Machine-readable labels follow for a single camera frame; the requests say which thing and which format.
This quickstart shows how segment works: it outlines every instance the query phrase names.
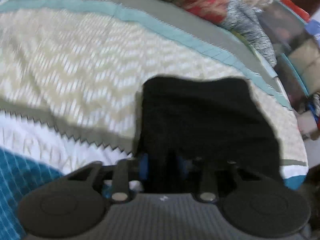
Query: ribbed gray surface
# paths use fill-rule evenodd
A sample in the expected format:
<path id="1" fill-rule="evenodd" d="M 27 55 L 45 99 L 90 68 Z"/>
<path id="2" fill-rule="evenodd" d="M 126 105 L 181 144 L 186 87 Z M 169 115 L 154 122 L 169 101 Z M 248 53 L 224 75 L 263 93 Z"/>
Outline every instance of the ribbed gray surface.
<path id="1" fill-rule="evenodd" d="M 66 240 L 250 240 L 263 239 L 231 226 L 213 204 L 191 194 L 139 194 L 135 200 L 111 207 L 91 231 Z M 278 238 L 303 240 L 300 234 Z M 48 240 L 27 236 L 25 240 Z"/>

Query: black fabric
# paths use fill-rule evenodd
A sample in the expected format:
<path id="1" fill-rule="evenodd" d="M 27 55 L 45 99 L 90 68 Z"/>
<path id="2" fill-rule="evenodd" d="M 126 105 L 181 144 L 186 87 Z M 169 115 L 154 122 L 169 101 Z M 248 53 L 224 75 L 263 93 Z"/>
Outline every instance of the black fabric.
<path id="1" fill-rule="evenodd" d="M 235 161 L 282 181 L 279 144 L 242 79 L 154 77 L 143 85 L 141 128 L 138 151 L 149 155 L 153 183 L 165 179 L 171 155 Z"/>

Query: mattress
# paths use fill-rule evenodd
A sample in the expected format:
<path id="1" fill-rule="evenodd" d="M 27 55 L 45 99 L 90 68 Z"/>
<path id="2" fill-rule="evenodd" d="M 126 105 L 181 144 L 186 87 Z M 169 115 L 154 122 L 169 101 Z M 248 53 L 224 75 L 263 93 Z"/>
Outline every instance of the mattress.
<path id="1" fill-rule="evenodd" d="M 157 74 L 246 79 L 280 143 L 285 183 L 298 187 L 308 171 L 296 118 L 265 62 L 231 33 L 172 4 L 1 0 L 0 36 L 0 147 L 7 170 L 20 175 L 17 183 L 14 172 L 3 174 L 0 187 L 20 197 L 20 162 L 36 167 L 24 166 L 37 175 L 31 181 L 42 165 L 48 169 L 30 190 L 89 162 L 110 165 L 134 153 L 142 84 Z M 19 239 L 19 223 L 8 220 L 14 230 L 1 233 Z"/>

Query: floral blanket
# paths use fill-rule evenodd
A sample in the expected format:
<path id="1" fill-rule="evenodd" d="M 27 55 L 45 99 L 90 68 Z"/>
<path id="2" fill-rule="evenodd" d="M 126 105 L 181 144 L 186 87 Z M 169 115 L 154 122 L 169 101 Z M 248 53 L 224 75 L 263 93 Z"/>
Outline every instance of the floral blanket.
<path id="1" fill-rule="evenodd" d="M 276 57 L 254 11 L 242 0 L 165 0 L 228 31 L 239 33 L 274 67 Z"/>

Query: orange-red object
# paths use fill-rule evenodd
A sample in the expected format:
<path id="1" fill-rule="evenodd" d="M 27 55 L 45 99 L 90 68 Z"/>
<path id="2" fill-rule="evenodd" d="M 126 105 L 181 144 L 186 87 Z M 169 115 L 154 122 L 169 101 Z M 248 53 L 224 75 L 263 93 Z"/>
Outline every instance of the orange-red object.
<path id="1" fill-rule="evenodd" d="M 296 6 L 291 0 L 281 0 L 281 2 L 284 5 L 288 6 L 296 14 L 298 14 L 306 22 L 310 21 L 310 15 L 305 10 L 303 10 L 300 7 Z"/>

